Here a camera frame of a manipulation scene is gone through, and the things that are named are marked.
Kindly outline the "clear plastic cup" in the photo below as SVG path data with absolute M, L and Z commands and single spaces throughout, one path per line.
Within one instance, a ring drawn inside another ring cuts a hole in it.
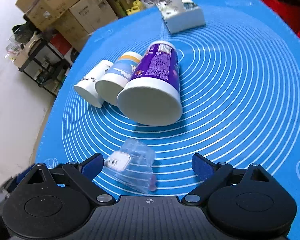
M 104 161 L 103 172 L 135 191 L 148 194 L 157 190 L 154 161 L 155 151 L 152 148 L 128 138 Z

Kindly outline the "white patterned paper cup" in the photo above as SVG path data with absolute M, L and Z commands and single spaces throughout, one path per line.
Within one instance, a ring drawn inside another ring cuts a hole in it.
M 108 60 L 100 61 L 90 72 L 88 72 L 80 81 L 74 85 L 74 90 L 87 103 L 94 107 L 101 108 L 104 100 L 98 95 L 95 84 L 113 65 Z

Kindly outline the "blue yellow paper cup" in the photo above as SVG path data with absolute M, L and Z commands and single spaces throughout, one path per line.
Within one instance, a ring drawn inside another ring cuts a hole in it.
M 117 106 L 117 96 L 131 78 L 142 56 L 133 51 L 123 53 L 106 73 L 96 82 L 99 96 L 107 103 Z

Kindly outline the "purple paper cup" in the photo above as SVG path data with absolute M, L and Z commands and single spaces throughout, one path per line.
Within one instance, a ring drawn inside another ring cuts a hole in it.
M 149 45 L 119 92 L 117 106 L 126 117 L 148 126 L 167 126 L 181 118 L 179 59 L 173 44 Z

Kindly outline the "blue silicone baking mat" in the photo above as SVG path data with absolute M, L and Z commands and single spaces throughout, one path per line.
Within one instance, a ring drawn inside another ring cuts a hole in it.
M 235 168 L 262 165 L 293 196 L 298 211 L 289 238 L 300 239 L 300 39 L 260 0 L 195 0 L 206 25 L 172 35 L 157 8 L 98 29 L 55 100 L 36 160 L 54 167 L 107 157 L 128 138 L 155 155 L 155 196 L 182 197 L 200 184 L 193 154 Z M 74 85 L 102 60 L 144 54 L 171 42 L 180 66 L 181 118 L 144 126 L 105 103 L 96 108 Z

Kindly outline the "black metal shelf rack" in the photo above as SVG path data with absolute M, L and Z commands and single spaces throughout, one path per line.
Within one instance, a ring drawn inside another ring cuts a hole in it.
M 51 53 L 57 57 L 58 61 L 51 63 L 51 61 L 46 58 L 39 60 L 37 56 L 44 48 L 51 51 Z M 38 69 L 36 74 L 31 75 L 26 69 L 32 63 L 34 63 Z M 61 57 L 46 40 L 39 38 L 31 43 L 29 52 L 26 53 L 25 62 L 18 67 L 18 70 L 34 81 L 38 87 L 43 88 L 56 98 L 59 89 L 64 83 L 65 73 L 69 67 L 70 63 L 65 58 Z

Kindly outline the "red gift bag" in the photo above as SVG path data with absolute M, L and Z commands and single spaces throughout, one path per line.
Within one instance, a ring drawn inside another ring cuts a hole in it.
M 265 5 L 277 13 L 283 21 L 300 38 L 300 6 L 291 5 L 278 0 L 261 0 Z

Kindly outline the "large lower cardboard box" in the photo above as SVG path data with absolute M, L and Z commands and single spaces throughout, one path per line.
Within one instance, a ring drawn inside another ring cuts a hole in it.
M 81 51 L 94 31 L 117 19 L 107 0 L 80 0 L 53 26 L 72 47 Z

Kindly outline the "white tissue box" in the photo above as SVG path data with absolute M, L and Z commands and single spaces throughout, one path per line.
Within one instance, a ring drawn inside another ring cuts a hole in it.
M 157 7 L 171 34 L 206 25 L 202 9 L 193 0 L 162 0 Z

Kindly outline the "yellow oil jug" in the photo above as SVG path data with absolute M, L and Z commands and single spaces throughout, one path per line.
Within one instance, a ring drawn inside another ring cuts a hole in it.
M 140 0 L 135 0 L 133 2 L 133 6 L 130 9 L 126 10 L 127 15 L 132 15 L 135 14 L 137 12 L 143 11 L 144 6 L 142 4 L 142 2 Z

